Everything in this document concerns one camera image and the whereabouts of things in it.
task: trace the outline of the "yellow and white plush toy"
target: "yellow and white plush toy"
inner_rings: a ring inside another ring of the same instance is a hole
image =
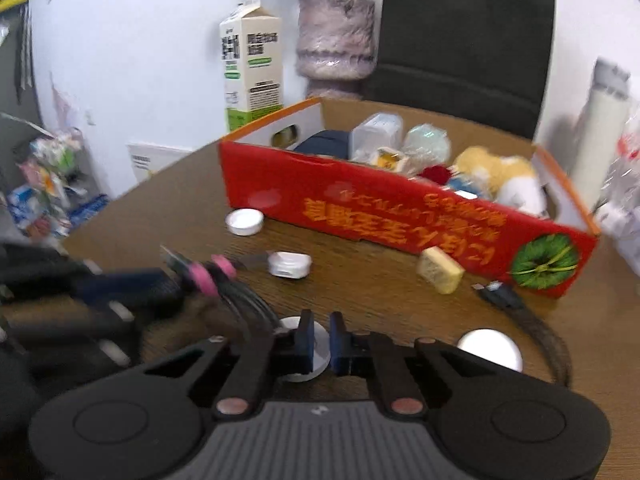
[[[492,155],[482,146],[471,146],[460,153],[455,169],[476,178],[498,204],[533,216],[544,216],[546,197],[538,174],[521,156]]]

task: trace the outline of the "white thermos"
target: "white thermos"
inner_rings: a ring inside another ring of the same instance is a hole
[[[593,69],[593,82],[580,120],[580,138],[571,180],[588,210],[598,203],[602,184],[616,154],[630,113],[628,72],[603,59]]]

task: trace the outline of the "box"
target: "box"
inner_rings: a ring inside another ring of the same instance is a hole
[[[350,131],[376,112],[402,116],[404,129],[447,131],[452,157],[471,145],[529,158],[553,212],[539,219],[484,200],[467,200],[423,179],[291,150],[324,129]],[[288,132],[287,149],[282,132]],[[468,272],[562,296],[596,246],[599,230],[555,160],[541,147],[488,126],[373,102],[311,99],[222,139],[220,161],[232,207],[351,240],[419,254],[438,246]]]
[[[220,23],[229,131],[282,108],[280,19],[248,0]]]

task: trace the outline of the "yellow sponge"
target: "yellow sponge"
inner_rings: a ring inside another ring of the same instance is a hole
[[[439,247],[425,249],[420,255],[418,274],[432,283],[440,294],[451,294],[465,273],[456,260]]]

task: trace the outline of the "table surface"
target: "table surface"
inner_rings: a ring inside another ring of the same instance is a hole
[[[465,276],[454,294],[441,296],[417,276],[416,256],[271,219],[260,234],[235,237],[225,229],[228,211],[217,145],[211,144],[114,201],[74,232],[65,246],[72,256],[95,260],[105,270],[158,266],[161,244],[201,260],[211,253],[307,253],[314,263],[304,280],[283,280],[264,270],[242,272],[240,278],[281,316],[310,308],[327,326],[328,314],[339,310],[351,330],[385,332],[404,344],[422,335],[455,343],[469,330],[496,328],[516,341],[527,374],[550,379],[535,345],[472,291],[473,276]],[[523,293],[530,307],[567,342],[574,389],[609,417],[612,443],[600,479],[627,480],[640,472],[638,283],[610,240],[603,238],[564,298]],[[145,357],[210,335],[216,330],[215,320],[213,325],[189,313],[159,324],[146,336]],[[311,395],[359,396],[364,391],[361,380],[351,378],[298,387]]]

